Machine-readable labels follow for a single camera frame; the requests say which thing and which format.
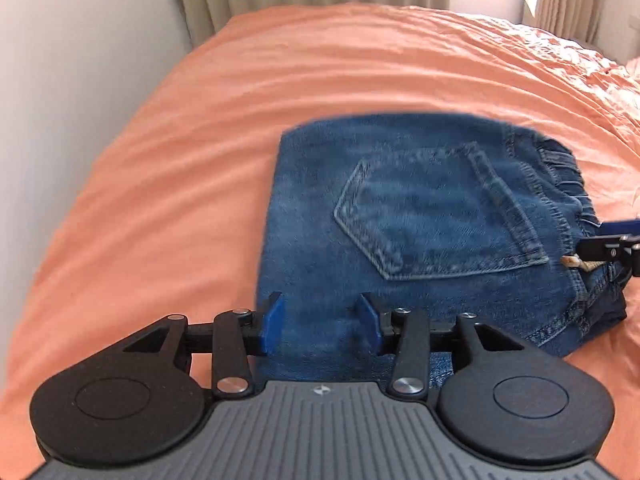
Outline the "blue denim jeans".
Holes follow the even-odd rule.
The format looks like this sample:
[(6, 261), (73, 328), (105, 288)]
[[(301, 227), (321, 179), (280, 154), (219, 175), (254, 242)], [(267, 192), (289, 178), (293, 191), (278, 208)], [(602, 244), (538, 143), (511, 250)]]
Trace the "blue denim jeans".
[(280, 292), (275, 380), (384, 380), (356, 303), (472, 312), (567, 356), (626, 316), (619, 263), (564, 266), (599, 220), (572, 152), (525, 127), (461, 114), (382, 114), (282, 136), (257, 296)]

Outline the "orange bed sheet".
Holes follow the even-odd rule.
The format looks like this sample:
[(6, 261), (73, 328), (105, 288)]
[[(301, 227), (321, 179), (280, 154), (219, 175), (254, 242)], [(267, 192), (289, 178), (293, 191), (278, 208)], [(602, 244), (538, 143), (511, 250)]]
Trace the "orange bed sheet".
[(462, 112), (570, 148), (603, 220), (639, 212), (639, 76), (548, 32), (416, 6), (280, 6), (187, 56), (94, 163), (32, 281), (1, 395), (1, 474), (42, 464), (48, 377), (162, 316), (255, 295), (280, 136), (375, 112)]

